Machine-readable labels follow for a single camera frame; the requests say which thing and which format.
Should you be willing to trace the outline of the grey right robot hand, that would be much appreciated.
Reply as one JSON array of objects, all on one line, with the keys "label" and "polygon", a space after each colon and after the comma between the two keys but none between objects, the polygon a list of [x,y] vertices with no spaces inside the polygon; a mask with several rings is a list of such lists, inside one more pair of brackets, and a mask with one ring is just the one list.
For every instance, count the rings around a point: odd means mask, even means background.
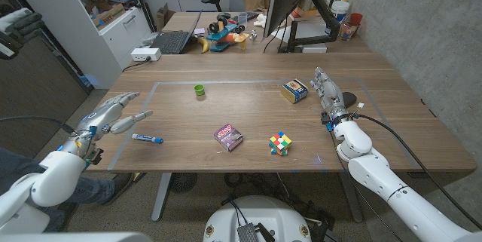
[{"label": "grey right robot hand", "polygon": [[315,69],[315,79],[310,84],[319,95],[326,112],[326,118],[323,118],[323,121],[332,124],[346,121],[349,113],[345,107],[343,93],[320,67]]}]

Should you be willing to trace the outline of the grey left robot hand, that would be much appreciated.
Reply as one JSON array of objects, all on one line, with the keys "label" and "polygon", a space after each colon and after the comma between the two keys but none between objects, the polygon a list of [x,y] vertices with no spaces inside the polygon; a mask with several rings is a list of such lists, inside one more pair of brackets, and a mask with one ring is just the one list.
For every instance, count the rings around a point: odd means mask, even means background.
[{"label": "grey left robot hand", "polygon": [[59,150],[77,155],[88,164],[97,165],[102,160],[103,153],[101,148],[96,147],[97,140],[108,133],[123,133],[135,123],[153,114],[152,110],[147,110],[119,120],[124,107],[138,95],[137,92],[127,92],[106,100],[81,120],[77,129],[70,134]]}]

